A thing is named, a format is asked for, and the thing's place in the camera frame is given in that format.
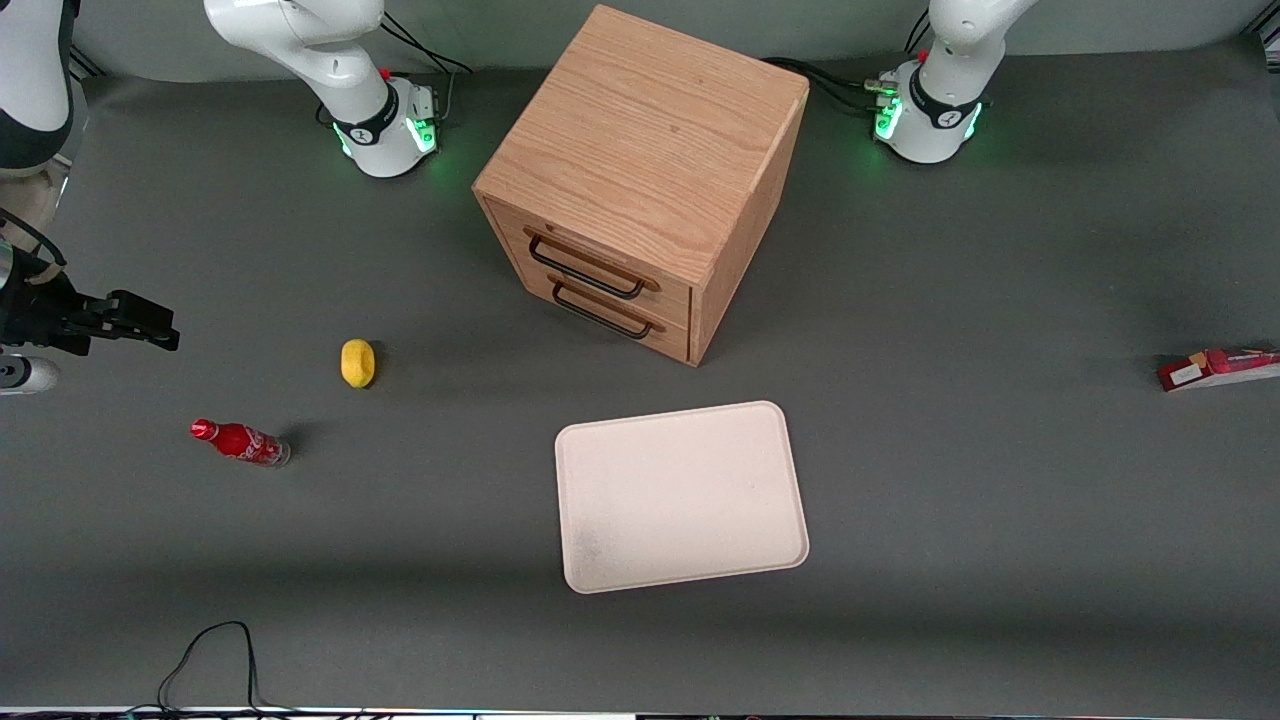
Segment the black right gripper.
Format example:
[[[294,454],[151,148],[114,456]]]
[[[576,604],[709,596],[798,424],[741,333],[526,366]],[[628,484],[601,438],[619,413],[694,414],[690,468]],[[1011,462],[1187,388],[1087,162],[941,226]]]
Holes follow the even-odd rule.
[[[93,300],[77,291],[63,272],[33,283],[31,279],[40,274],[20,268],[3,274],[3,345],[32,345],[87,356],[92,340],[74,316],[84,313]],[[125,290],[111,291],[106,304],[106,316],[93,319],[91,336],[133,340],[169,352],[179,348],[180,333],[173,327],[173,310]]]

